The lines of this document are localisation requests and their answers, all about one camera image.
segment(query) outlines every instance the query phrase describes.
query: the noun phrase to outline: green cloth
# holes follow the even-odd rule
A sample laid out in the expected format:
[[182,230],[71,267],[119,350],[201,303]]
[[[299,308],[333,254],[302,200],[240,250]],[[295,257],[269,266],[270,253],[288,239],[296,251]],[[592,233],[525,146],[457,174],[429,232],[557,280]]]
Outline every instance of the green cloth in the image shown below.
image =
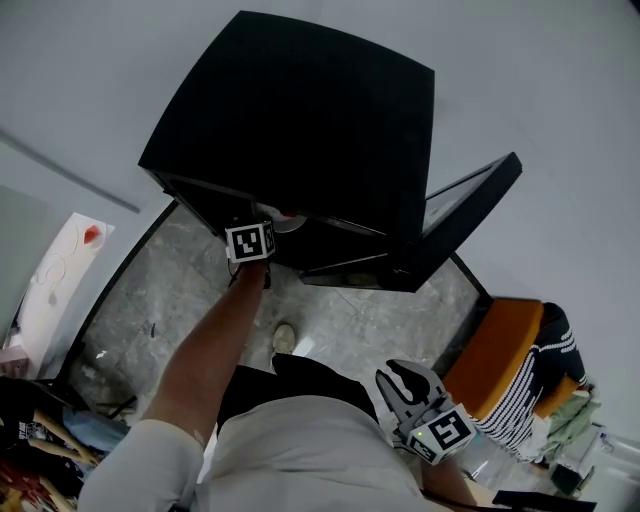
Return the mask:
[[553,460],[560,448],[571,444],[591,425],[593,412],[600,407],[591,396],[571,395],[569,399],[550,416],[551,428],[547,444],[542,448],[547,460]]

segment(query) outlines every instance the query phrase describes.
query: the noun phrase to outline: wrist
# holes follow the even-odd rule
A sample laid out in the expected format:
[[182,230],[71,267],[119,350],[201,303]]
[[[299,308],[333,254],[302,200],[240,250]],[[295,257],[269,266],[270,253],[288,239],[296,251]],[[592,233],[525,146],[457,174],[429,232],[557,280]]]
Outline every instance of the wrist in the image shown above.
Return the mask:
[[427,461],[420,459],[420,470],[422,472],[422,476],[429,478],[433,475],[439,475],[444,471],[459,471],[458,464],[455,461],[454,457],[450,457],[448,459],[439,462],[435,466],[429,464]]
[[238,279],[261,279],[264,280],[264,276],[269,268],[267,260],[250,261],[243,263],[240,269]]

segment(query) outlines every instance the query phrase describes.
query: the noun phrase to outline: black cabinet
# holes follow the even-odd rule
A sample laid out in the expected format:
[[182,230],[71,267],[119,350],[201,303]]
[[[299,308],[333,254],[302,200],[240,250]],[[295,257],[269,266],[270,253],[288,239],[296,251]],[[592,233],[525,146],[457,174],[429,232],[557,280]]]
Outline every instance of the black cabinet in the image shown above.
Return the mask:
[[508,155],[449,187],[455,207],[434,213],[433,98],[433,71],[402,55],[240,12],[176,92],[140,166],[221,237],[252,221],[256,203],[306,217],[276,233],[276,261],[305,282],[415,291],[521,167]]

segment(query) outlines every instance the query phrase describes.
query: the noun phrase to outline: gray floor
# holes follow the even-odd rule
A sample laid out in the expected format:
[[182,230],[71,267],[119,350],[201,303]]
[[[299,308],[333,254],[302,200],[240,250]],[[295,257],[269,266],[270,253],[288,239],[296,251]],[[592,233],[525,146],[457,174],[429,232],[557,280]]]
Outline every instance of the gray floor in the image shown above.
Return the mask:
[[[171,353],[228,282],[222,241],[176,208],[100,307],[71,366],[71,383],[93,403],[135,394],[143,410]],[[290,323],[298,339],[312,345],[308,357],[363,383],[390,432],[394,422],[375,371],[391,358],[443,364],[448,351],[460,349],[478,297],[451,261],[416,294],[306,286],[293,271],[273,265],[272,289],[264,294],[241,362],[269,370],[271,335],[279,323]],[[480,458],[495,448],[488,446],[479,448]],[[500,463],[491,476],[505,471]]]

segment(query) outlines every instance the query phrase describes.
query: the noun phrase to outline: hand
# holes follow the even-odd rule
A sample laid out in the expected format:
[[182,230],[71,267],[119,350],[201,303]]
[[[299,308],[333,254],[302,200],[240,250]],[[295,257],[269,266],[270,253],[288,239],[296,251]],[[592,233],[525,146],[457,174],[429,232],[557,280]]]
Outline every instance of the hand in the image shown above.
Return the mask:
[[100,460],[97,455],[94,455],[89,449],[82,448],[81,450],[78,450],[78,453],[85,464],[89,464],[90,466],[97,466],[100,464]]

